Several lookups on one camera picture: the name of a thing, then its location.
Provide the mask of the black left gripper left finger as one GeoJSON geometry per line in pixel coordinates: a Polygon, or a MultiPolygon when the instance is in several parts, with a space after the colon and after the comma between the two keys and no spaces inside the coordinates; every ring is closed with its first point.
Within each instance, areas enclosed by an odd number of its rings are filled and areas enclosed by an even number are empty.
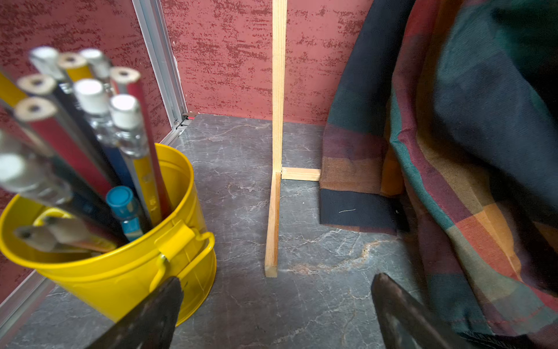
{"type": "Polygon", "coordinates": [[[173,276],[152,291],[90,348],[169,348],[184,292],[173,276]]]}

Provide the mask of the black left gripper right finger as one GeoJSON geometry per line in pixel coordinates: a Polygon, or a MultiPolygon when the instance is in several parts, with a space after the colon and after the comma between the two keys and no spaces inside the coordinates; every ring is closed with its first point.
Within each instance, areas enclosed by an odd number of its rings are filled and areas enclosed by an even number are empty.
{"type": "Polygon", "coordinates": [[[386,348],[472,347],[386,273],[374,276],[371,296],[386,348]]]}

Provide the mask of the plaid long-sleeve shirt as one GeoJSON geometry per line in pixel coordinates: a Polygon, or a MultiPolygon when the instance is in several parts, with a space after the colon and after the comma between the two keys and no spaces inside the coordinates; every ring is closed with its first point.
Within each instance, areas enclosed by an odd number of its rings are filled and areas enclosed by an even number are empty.
{"type": "Polygon", "coordinates": [[[374,1],[323,134],[320,219],[407,231],[431,310],[557,347],[556,1],[374,1]]]}

